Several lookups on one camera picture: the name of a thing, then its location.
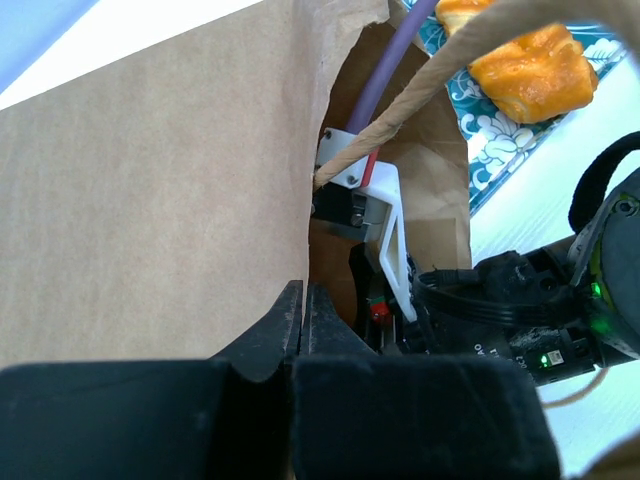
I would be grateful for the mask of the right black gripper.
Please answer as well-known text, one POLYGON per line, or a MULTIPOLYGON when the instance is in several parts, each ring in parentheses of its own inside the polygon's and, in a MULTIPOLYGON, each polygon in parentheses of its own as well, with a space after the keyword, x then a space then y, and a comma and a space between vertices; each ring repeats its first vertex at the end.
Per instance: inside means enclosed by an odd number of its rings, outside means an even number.
POLYGON ((477 355, 513 361, 537 385, 590 373, 600 349, 570 285, 564 244, 508 251, 473 269, 421 272, 410 263, 409 319, 364 245, 349 267, 356 333, 379 354, 477 355))

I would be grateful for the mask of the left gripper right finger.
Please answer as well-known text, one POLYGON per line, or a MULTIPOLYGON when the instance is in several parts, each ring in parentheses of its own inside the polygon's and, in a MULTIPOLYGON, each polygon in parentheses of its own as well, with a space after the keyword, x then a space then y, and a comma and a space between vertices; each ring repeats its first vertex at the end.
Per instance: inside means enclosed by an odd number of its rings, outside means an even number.
POLYGON ((309 288, 293 365, 300 479, 557 479, 536 391, 511 362, 383 356, 309 288))

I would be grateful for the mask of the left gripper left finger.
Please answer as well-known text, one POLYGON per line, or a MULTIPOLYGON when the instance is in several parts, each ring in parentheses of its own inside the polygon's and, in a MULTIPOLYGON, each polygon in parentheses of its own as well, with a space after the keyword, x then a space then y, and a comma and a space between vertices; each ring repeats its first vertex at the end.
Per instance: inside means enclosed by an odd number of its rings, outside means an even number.
POLYGON ((23 364, 1 373, 5 479, 273 479, 303 285, 208 359, 23 364))

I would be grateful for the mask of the fake croissant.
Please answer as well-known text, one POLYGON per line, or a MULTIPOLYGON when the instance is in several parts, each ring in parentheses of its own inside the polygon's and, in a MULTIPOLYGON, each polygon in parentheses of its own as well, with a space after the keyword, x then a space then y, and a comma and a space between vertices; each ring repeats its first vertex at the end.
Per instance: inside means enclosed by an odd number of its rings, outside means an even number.
POLYGON ((435 16, 446 36, 451 37, 493 3, 493 0, 439 0, 435 6, 435 16))

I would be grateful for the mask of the brown paper bag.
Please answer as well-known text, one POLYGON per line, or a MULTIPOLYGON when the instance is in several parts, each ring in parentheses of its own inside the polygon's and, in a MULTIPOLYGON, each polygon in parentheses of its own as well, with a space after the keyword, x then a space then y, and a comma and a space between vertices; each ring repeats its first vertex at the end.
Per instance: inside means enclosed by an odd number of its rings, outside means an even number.
POLYGON ((304 302, 313 160, 383 1, 264 1, 1 114, 1 373, 208 359, 304 302))

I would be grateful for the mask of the orange braided fake bread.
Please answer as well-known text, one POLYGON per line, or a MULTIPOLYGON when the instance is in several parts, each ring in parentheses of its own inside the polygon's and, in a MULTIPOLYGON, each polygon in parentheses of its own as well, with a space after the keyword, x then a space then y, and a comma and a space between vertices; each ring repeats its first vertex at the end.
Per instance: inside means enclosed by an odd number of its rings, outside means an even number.
POLYGON ((534 124, 587 106, 598 78, 562 24, 510 41, 468 66, 484 94, 516 123, 534 124))

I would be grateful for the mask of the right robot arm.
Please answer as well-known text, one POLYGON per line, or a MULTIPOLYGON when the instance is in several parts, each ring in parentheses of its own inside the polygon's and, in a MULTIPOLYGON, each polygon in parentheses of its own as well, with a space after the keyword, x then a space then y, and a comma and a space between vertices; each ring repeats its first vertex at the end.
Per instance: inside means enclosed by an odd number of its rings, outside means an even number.
POLYGON ((610 179, 639 148, 631 133, 607 147, 574 191, 572 235, 471 269, 410 269, 410 320, 363 245, 349 265, 356 333, 377 352, 475 354, 523 368, 537 385, 639 356, 639 176, 610 179))

